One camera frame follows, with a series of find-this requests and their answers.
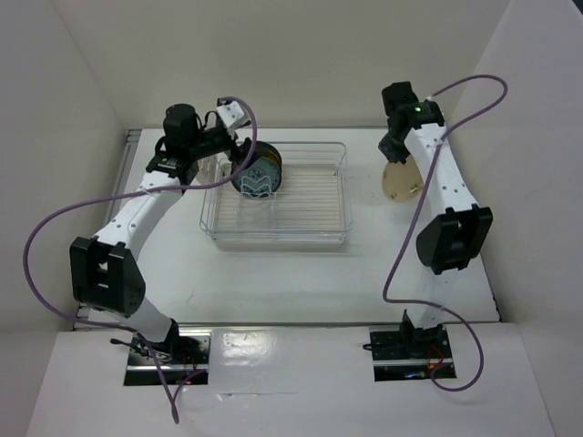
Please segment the yellow patterned plate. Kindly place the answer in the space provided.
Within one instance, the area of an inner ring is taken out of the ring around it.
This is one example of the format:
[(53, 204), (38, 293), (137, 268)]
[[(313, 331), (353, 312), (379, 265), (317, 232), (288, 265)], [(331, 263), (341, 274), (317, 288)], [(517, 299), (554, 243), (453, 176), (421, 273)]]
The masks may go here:
[(257, 144), (256, 151), (259, 159), (265, 160), (271, 166), (269, 171), (271, 183), (279, 186), (282, 180), (282, 158), (280, 152), (273, 145), (263, 141)]

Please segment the teal blue floral plate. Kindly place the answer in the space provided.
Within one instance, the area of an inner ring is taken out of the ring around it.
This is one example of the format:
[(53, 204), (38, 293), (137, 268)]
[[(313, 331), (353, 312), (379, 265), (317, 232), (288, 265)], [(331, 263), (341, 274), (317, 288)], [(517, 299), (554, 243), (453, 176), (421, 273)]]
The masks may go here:
[(238, 192), (249, 198), (268, 198), (281, 183), (282, 167), (270, 158), (257, 158), (231, 181)]

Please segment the beige plate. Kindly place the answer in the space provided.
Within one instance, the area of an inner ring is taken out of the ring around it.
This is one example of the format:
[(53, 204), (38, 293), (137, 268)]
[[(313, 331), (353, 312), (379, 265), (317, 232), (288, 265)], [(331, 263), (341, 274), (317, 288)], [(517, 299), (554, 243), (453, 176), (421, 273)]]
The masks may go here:
[(421, 194), (424, 181), (414, 158), (409, 156), (404, 163), (388, 161), (382, 174), (382, 190), (385, 196), (396, 203), (405, 203)]

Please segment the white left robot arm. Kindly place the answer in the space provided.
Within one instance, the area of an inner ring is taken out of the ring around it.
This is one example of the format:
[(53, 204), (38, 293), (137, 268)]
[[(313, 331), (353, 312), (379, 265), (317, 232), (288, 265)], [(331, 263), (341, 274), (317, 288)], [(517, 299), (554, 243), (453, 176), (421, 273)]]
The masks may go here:
[(236, 158), (237, 173), (251, 163), (257, 141), (247, 151), (237, 148), (237, 129), (255, 127), (251, 108), (236, 97), (218, 100), (216, 124), (201, 124), (188, 104), (169, 107), (163, 136), (154, 147), (138, 189), (107, 225), (90, 238), (78, 237), (69, 248), (73, 294), (76, 301), (110, 314), (129, 329), (160, 363), (171, 363), (188, 346), (179, 325), (160, 312), (147, 297), (139, 254), (165, 214), (193, 188), (199, 162), (222, 152)]

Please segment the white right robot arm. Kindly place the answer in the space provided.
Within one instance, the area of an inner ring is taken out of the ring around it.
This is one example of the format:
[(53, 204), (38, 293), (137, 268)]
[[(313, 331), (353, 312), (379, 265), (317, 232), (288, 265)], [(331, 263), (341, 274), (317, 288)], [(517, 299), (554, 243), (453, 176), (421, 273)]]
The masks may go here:
[(439, 106), (420, 100), (408, 82), (382, 91), (388, 131), (379, 143), (387, 164), (385, 195), (418, 199), (430, 213), (411, 241), (421, 264), (417, 288), (404, 307), (399, 330), (381, 342), (389, 359), (428, 358), (445, 340), (443, 308), (455, 296), (462, 272), (477, 257), (493, 222), (467, 188), (449, 143)]

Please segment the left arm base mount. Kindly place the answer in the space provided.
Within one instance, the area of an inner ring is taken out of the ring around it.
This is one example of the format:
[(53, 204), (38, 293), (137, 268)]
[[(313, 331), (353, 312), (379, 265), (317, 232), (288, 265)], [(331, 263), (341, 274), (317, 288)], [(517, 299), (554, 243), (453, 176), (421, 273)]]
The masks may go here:
[[(207, 385), (209, 382), (209, 363), (211, 331), (199, 329), (181, 329), (183, 338), (179, 351), (172, 358), (157, 353), (161, 370), (167, 384), (178, 386)], [(124, 385), (127, 387), (159, 386), (161, 384), (156, 365), (143, 342), (137, 338), (131, 340), (111, 339), (112, 345), (125, 348), (128, 359), (125, 370)]]

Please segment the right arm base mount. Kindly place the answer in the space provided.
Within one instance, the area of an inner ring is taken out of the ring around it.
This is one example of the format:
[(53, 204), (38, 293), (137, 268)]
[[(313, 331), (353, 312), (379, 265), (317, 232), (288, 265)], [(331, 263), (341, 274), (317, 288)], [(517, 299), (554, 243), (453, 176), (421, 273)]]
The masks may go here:
[(362, 349), (371, 355), (376, 382), (430, 380), (433, 371), (438, 380), (456, 378), (453, 353), (443, 325), (429, 330), (428, 338), (416, 340), (402, 326), (372, 327)]

